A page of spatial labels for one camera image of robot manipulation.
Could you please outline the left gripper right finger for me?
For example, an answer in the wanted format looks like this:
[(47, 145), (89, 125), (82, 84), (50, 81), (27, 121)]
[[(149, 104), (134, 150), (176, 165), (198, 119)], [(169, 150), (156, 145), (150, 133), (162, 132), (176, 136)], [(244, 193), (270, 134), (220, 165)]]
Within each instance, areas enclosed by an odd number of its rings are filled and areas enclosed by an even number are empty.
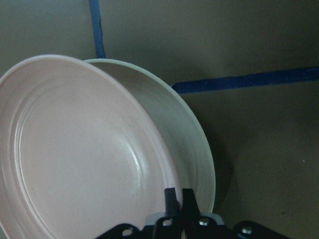
[(196, 224), (201, 214), (197, 205), (194, 191), (192, 189), (183, 188), (182, 196), (182, 219), (187, 224)]

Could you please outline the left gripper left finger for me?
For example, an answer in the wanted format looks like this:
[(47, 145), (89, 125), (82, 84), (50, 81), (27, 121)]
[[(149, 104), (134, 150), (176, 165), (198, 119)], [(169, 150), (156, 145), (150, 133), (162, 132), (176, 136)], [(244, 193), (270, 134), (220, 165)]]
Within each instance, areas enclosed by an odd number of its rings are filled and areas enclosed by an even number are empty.
[(177, 217), (179, 215), (179, 202), (176, 197), (175, 188), (166, 188), (165, 196), (165, 216)]

